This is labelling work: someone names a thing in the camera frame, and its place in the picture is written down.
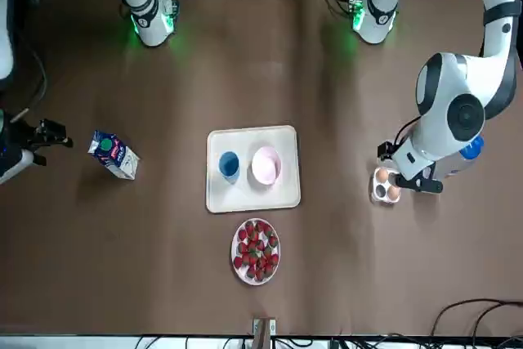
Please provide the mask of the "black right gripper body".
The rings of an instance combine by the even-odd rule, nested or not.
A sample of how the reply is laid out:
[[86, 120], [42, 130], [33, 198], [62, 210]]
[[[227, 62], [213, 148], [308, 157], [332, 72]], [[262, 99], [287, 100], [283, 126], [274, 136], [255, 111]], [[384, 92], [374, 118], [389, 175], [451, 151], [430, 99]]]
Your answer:
[[24, 120], [12, 123], [11, 119], [11, 115], [1, 114], [1, 163], [19, 163], [23, 150], [34, 155], [32, 162], [41, 163], [41, 157], [35, 154], [37, 148], [33, 146], [36, 128]]

